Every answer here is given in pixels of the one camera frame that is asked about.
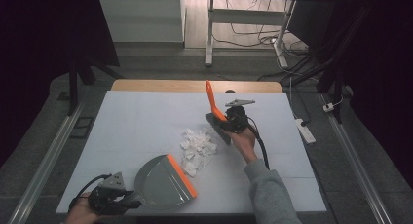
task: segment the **gray sleeve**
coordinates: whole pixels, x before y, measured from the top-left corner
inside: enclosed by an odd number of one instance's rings
[[[258,224],[301,223],[288,191],[275,170],[268,170],[264,161],[259,159],[249,163],[244,171],[251,183],[249,196]]]

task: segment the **wooden table edge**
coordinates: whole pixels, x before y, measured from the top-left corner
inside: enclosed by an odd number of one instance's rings
[[[233,90],[236,93],[282,93],[282,86],[277,82],[256,81],[210,81],[213,91],[225,93]],[[131,92],[183,92],[204,93],[205,81],[193,80],[116,80],[111,91]]]

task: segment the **human arm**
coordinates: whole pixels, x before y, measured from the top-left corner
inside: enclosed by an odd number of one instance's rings
[[[82,194],[75,206],[70,210],[64,224],[93,224],[100,219],[88,203],[89,193]]]
[[[255,136],[249,129],[242,133],[227,132],[243,155],[247,165],[245,173],[251,183],[249,196],[259,224],[299,224],[300,220],[279,174],[268,170],[258,159],[253,148]]]

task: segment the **white tissue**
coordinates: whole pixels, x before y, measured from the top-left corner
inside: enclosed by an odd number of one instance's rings
[[[216,144],[210,142],[207,131],[194,133],[187,129],[183,133],[181,147],[183,151],[182,168],[190,176],[195,177],[197,170],[203,169],[210,161],[210,155],[216,153]]]

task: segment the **table surface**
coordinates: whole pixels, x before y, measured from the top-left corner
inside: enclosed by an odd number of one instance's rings
[[[270,168],[279,172],[294,207],[297,211],[324,211],[318,184],[280,84],[211,81],[211,85],[218,108],[225,108],[224,103],[234,97],[256,101],[245,110],[260,127],[260,134],[268,143]],[[226,94],[227,90],[236,94]],[[179,161],[182,134],[188,129],[208,131],[211,142],[219,149],[210,157],[213,164],[191,178],[200,196],[177,208],[157,211],[143,206],[130,209],[127,215],[252,213],[244,160],[234,147],[224,145],[216,133],[209,132],[205,119],[208,111],[205,81],[116,81],[103,100],[57,213],[65,212],[79,187],[96,174],[121,171],[130,190],[138,169],[151,158],[172,154]],[[262,157],[259,148],[256,153]]]

